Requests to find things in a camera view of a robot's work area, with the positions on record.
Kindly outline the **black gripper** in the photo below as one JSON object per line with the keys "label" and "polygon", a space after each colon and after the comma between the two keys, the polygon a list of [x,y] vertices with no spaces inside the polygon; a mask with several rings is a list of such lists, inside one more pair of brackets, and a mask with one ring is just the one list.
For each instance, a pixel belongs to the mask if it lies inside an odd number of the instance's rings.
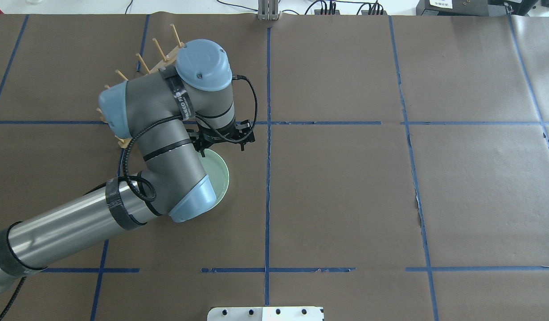
{"label": "black gripper", "polygon": [[254,127],[255,124],[250,120],[232,122],[223,128],[208,128],[197,124],[197,130],[189,129],[188,136],[200,154],[205,154],[214,144],[221,143],[237,144],[243,152],[246,144],[255,142]]}

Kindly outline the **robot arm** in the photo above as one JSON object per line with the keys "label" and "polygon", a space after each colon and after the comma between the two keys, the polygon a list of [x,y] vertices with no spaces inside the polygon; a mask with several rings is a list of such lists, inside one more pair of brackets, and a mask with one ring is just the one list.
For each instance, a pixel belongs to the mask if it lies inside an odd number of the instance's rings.
{"label": "robot arm", "polygon": [[202,165],[214,144],[254,142],[256,118],[236,122],[230,69],[216,42],[194,39],[173,63],[100,93],[116,137],[129,140],[121,172],[82,197],[0,231],[0,294],[21,278],[156,217],[188,221],[216,205]]}

